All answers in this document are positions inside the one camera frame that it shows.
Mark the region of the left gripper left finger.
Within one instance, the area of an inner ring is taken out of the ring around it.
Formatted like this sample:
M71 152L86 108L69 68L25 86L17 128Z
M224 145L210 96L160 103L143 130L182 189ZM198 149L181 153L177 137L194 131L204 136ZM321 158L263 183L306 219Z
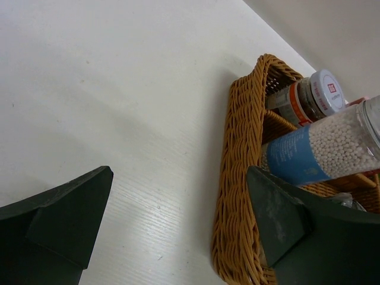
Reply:
M1 284L78 284L112 181L111 168L100 166L1 207Z

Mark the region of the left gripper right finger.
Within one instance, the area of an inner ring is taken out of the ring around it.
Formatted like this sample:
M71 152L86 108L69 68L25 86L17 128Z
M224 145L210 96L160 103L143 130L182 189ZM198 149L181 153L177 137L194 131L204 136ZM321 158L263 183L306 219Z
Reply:
M246 180L278 284L378 284L379 215L295 187L259 167Z

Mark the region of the silver-cap blue-label jar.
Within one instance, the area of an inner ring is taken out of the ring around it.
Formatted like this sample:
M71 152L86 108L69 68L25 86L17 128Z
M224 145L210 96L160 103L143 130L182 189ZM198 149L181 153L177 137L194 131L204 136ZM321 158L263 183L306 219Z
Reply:
M379 97L264 144L261 167L295 186L379 170Z

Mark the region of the white-lid dark jam jar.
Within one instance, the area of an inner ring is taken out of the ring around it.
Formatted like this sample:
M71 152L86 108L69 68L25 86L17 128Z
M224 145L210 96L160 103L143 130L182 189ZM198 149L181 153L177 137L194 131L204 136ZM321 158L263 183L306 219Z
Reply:
M335 76L322 69L269 95L265 107L301 128L344 110L346 100Z

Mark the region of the pink-cap spice jar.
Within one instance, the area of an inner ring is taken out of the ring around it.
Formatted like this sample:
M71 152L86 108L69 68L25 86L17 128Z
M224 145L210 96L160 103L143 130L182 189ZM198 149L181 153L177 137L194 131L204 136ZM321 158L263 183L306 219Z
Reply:
M365 100L368 100L368 99L369 99L369 97L361 97L359 99L356 99L352 102L347 103L346 106L349 107L349 106L353 106L353 105L358 105L359 103L361 103Z

